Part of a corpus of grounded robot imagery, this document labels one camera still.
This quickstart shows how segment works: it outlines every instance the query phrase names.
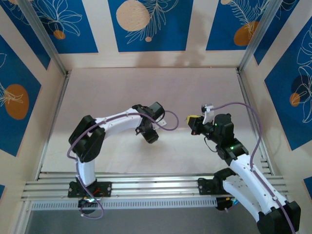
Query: wall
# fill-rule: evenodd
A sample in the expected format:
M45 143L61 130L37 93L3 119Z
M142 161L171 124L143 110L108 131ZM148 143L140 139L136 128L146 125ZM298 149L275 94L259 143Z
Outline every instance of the wall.
M312 201L303 184L303 179L312 175L312 141L304 139L311 137L311 123L302 123L302 119L307 119L308 112L303 118L304 102L295 101L296 96L292 94L294 92L289 82L295 79L293 74L301 74L298 70L300 61L297 60L301 43L294 47L293 41L297 35L302 40L302 35L308 30L305 28L303 34L300 31L311 16L311 1L300 0L260 64L257 65L256 60L252 59L243 73L252 91L253 102L261 114L269 155L284 176L293 199L301 206L300 231L305 234L312 229Z
M11 0L0 5L40 50ZM33 0L68 69L236 67L269 0ZM46 57L41 57L47 64Z
M0 184L5 186L0 233L6 234L25 182L34 179L64 77L52 61L47 68L40 62L1 7L0 18L0 53L5 57L0 64L0 82L6 89L0 94L9 98L1 99L0 107ZM19 98L23 90L27 92Z

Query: orange circle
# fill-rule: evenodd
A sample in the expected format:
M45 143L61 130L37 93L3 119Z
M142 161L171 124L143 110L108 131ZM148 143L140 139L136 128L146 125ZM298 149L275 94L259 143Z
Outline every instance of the orange circle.
M237 30L234 36L234 43L238 46L246 46L249 44L259 22L252 21Z
M293 93L289 99L292 106L296 107L300 104L300 95L298 93Z
M148 9L137 0L126 0L116 11L118 24L126 31L145 28L150 22Z
M146 42L151 42L151 41L152 41L152 38L151 38L151 37L146 37L146 38L145 38L145 41L146 41Z
M14 119L24 119L29 108L29 98L27 91L19 84L11 84L9 87L7 87L6 91L8 93L4 93L4 95L6 98L9 98L5 102L7 113ZM18 98L19 101L14 100L14 97L17 98L20 95L22 96L21 98Z
M63 31L55 30L53 35L56 37L56 39L59 39L59 40L65 39L65 33Z

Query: yellow object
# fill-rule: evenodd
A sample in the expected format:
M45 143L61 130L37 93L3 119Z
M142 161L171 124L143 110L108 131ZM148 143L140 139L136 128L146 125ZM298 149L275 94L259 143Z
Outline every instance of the yellow object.
M234 43L238 46L246 46L249 44L259 22L252 21L248 24L245 24L234 35Z
M298 93L293 93L290 98L291 105L296 107L300 104L300 95Z
M199 118L200 116L196 116L196 115L190 115L187 116L187 124L189 124L190 118Z
M61 30L55 30L53 35L56 37L56 39L59 39L59 40L65 39L65 33Z
M4 105L9 116L16 120L26 117L29 108L27 90L20 84L11 84L4 91Z

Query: cable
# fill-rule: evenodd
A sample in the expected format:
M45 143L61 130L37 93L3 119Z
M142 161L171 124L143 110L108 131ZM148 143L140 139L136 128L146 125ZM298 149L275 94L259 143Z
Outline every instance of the cable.
M238 204L238 203L233 204L230 208L225 208L224 211L225 211L226 213L228 213L230 210L232 210L233 208L235 208L235 206L236 206L237 204Z
M206 142L206 137L204 137L204 141L205 141L205 143L206 143L206 145L208 146L208 148L210 149L210 151L212 151L212 152L214 152L214 153L216 153L216 151L214 151L214 150L212 150L211 148L210 148L210 146L208 145L208 143Z
M230 103L224 104L224 105L222 105L222 106L219 106L219 107L216 107L216 108L212 108L211 111L219 110L219 109L221 109L221 108L223 108L223 107L226 107L226 106L229 106L229 105L234 105L234 104L246 106L247 108L249 108L249 109L252 111L252 113L254 114L254 116L255 116L256 119L257 119L257 122L258 122L258 125L259 125L259 138L258 138L257 144L255 145L255 148L254 148L254 150L253 150L253 152L252 152L252 155L250 156L250 168L251 168L251 170L253 171L254 175L260 180L260 182L262 183L262 185L263 185L263 186L266 188L266 190L270 193L270 195L271 195L272 197L275 197L274 192L273 192L273 191L269 188L269 186L264 182L264 180L261 178L261 176L260 176L255 170L253 170L253 168L254 168L254 164L253 164L254 155L255 155L255 152L257 151L257 149L258 149L258 147L259 147L259 145L260 145L261 137L262 137L262 124L261 124L260 117L259 117L257 111L256 111L254 108L252 108L250 105L247 105L247 104L245 104L245 103L243 103L243 102L230 102ZM296 232L295 232L295 230L294 230L294 226L293 226L293 224L292 224L292 222L291 222L291 219L289 218L287 212L285 211L284 207L282 206L282 204L280 203L279 200L276 200L276 203L277 203L278 206L281 208L281 210L282 210L282 212L283 212L283 214L284 214L284 216L285 216L285 218L286 218L286 220L287 220L287 222L288 222L288 224L289 224L289 226L290 226L290 228L291 228L292 233L295 234Z
M172 111L165 111L165 112L168 112L172 115L175 116L176 118L176 126L174 128L165 128L161 125L159 125L153 118L151 118L150 116L144 114L144 113L127 113L127 114L121 114L121 115L118 115L118 116L114 116L114 117L111 117L107 120L104 120L104 121L101 121L95 125L92 125L90 128L88 128L87 130L85 130L74 142L73 144L70 146L70 148L68 149L67 151L67 157L74 160L76 162L76 172L77 172L77 179L78 181L80 182L81 186L83 187L83 189L89 194L89 196L91 198L93 198L95 200L95 202L99 205L99 207L101 208L101 215L100 216L97 216L97 217L92 217L92 216L89 216L89 215L85 215L81 212L81 216L82 217L85 217L85 218L88 218L88 219L100 219L104 216L104 208L102 206L102 204L95 198L95 196L88 190L88 188L86 187L86 185L83 183L82 179L81 179L81 176L80 176L80 172L79 172L79 166L78 166L78 159L76 157L73 157L73 156L70 156L70 153L71 151L73 150L73 148L77 145L77 143L86 135L88 134L88 132L90 132L92 129L104 124L104 123L107 123L107 122L110 122L110 121L113 121L115 119L118 119L118 118L122 118L122 117L127 117L127 116L143 116L143 117L147 117L150 121L152 121L153 123L155 123L159 128L163 129L163 130L166 130L166 131L173 131L175 129L178 128L179 126L179 118L178 116L172 112Z

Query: beige wall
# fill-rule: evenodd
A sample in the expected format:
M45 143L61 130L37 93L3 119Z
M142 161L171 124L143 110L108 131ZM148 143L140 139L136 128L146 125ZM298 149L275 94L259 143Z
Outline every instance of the beige wall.
M25 182L34 179L64 78L53 62L47 71L44 69L1 7L0 18L0 35L41 83L17 157L0 150L0 184L5 185L0 201L0 233L6 234L10 231Z
M293 199L302 209L300 231L304 234L312 230L312 200L303 184L304 178L312 176L312 141L291 151L264 79L311 16L311 0L301 0L259 66L252 59L244 72L253 101L261 114L270 158L284 176Z
M61 54L60 57L69 69L91 67L236 67L239 65L245 50L206 51L219 1L194 0L186 51L119 53L108 1L82 0L98 53Z

